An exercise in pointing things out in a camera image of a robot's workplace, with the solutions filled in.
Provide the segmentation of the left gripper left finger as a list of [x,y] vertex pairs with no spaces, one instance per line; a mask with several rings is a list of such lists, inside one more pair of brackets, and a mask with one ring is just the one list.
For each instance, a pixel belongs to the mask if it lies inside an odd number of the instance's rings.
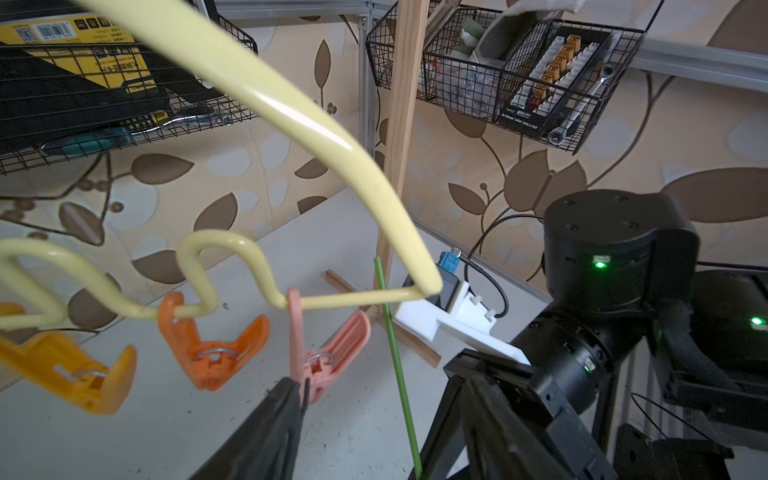
[[291,479],[309,395],[281,379],[194,479]]

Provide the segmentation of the yellow clip hanger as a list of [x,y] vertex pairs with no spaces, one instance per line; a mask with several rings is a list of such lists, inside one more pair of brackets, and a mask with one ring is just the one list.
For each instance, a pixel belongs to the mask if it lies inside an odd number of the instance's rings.
[[85,1],[77,13],[3,20],[3,65],[81,73],[110,94],[149,87],[164,118],[138,131],[62,114],[17,153],[38,168],[1,176],[5,331],[98,331],[153,321],[153,301],[184,282],[215,311],[208,271],[252,268],[254,294],[286,304],[260,240],[342,186],[354,190],[413,278],[392,292],[315,296],[309,307],[400,302],[437,293],[440,276],[387,177],[361,144],[359,15],[288,24],[208,21],[180,1]]

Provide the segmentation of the white artificial tulip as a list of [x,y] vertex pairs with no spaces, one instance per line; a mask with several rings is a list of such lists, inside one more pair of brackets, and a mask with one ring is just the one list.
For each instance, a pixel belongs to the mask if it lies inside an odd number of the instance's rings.
[[387,302],[381,305],[381,312],[384,318],[384,326],[387,332],[388,343],[390,348],[391,359],[395,372],[395,378],[397,382],[399,398],[401,402],[401,408],[403,413],[403,419],[406,426],[408,444],[413,461],[413,476],[416,480],[420,480],[423,475],[423,465],[418,448],[417,436],[413,423],[412,411],[408,397],[407,386],[403,374],[402,363],[395,335],[394,323],[392,320],[392,314],[390,306]]

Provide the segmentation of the pink end clothespin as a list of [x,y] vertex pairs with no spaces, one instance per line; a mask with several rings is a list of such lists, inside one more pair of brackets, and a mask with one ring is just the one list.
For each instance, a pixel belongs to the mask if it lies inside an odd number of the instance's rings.
[[355,311],[319,348],[308,351],[303,310],[298,289],[288,291],[290,315],[290,378],[299,385],[302,406],[316,403],[366,347],[371,325],[368,316]]

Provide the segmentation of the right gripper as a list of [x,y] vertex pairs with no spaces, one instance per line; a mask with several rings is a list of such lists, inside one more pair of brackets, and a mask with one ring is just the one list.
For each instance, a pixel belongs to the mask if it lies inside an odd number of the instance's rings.
[[470,479],[469,467],[449,471],[465,448],[459,394],[464,381],[494,382],[510,408],[570,473],[570,479],[616,479],[618,474],[550,375],[536,367],[468,349],[444,368],[448,376],[427,439],[420,451],[422,473],[409,479]]

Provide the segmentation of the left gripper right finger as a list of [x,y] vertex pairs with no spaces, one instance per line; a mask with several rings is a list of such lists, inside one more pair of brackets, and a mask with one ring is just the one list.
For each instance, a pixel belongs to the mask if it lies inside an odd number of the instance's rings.
[[498,385],[484,377],[464,381],[461,430],[471,479],[572,477],[510,408]]

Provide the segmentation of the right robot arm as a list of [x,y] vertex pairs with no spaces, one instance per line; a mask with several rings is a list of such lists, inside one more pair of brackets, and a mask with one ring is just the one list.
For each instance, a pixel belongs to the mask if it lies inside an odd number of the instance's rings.
[[464,350],[416,479],[725,479],[733,450],[702,431],[653,440],[582,414],[646,341],[663,399],[767,428],[767,271],[701,270],[700,239],[664,193],[582,191],[543,217],[551,303],[512,341],[515,361]]

